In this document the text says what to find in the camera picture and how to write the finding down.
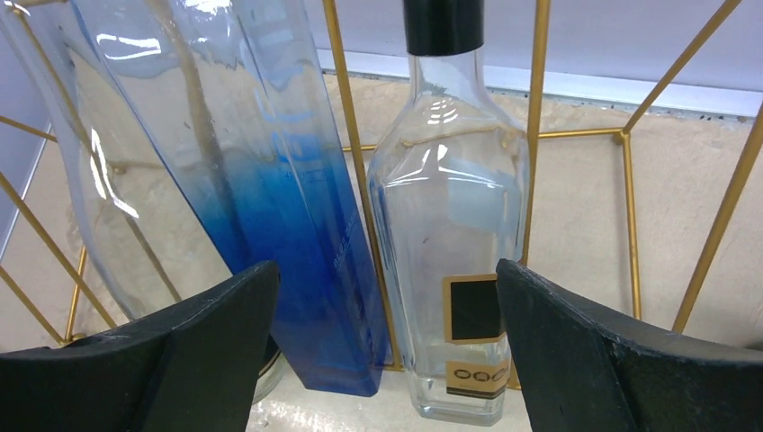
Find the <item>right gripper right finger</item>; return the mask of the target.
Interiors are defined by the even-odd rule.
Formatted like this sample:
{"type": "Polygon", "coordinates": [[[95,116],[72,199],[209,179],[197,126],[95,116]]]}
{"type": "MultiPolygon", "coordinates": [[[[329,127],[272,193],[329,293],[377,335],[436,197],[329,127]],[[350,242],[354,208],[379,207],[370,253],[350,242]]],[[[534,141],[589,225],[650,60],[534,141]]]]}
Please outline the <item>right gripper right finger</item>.
{"type": "Polygon", "coordinates": [[[533,430],[761,430],[758,350],[653,326],[514,261],[497,275],[533,430]]]}

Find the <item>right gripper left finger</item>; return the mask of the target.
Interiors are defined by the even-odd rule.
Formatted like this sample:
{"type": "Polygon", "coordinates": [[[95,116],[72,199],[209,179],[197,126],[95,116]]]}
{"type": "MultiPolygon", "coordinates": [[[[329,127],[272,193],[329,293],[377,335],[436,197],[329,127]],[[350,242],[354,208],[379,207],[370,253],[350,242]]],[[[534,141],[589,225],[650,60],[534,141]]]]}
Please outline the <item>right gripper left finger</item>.
{"type": "Polygon", "coordinates": [[[265,261],[68,346],[2,354],[2,430],[244,430],[279,284],[265,261]]]}

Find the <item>clear bottle dark label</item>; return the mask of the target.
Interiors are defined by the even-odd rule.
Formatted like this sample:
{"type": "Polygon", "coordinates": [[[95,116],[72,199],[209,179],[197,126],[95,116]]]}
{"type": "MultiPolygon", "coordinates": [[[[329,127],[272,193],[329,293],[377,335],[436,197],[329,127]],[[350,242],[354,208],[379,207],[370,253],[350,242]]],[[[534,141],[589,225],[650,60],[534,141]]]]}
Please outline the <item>clear bottle dark label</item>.
{"type": "Polygon", "coordinates": [[[252,1],[4,1],[49,110],[83,245],[135,320],[267,260],[287,167],[252,1]]]}

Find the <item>clear bottle black cap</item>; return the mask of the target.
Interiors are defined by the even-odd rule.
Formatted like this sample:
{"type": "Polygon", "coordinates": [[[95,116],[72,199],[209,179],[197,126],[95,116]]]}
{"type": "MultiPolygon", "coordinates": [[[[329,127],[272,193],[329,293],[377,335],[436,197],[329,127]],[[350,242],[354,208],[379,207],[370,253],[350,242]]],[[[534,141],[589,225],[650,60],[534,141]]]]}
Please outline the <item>clear bottle black cap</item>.
{"type": "Polygon", "coordinates": [[[484,85],[484,8],[404,3],[410,97],[373,153],[367,189],[413,406],[489,427],[510,360],[496,266],[521,257],[530,166],[524,128],[484,85]]]}

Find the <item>tall blue gradient bottle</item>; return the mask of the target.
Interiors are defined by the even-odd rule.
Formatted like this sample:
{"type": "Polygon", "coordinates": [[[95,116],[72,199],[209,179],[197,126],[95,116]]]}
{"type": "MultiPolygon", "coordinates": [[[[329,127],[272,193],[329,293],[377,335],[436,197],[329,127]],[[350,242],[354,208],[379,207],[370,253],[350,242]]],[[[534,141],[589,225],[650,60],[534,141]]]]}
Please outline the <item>tall blue gradient bottle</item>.
{"type": "Polygon", "coordinates": [[[76,1],[105,75],[232,273],[273,260],[310,389],[373,396],[390,349],[302,1],[76,1]]]}

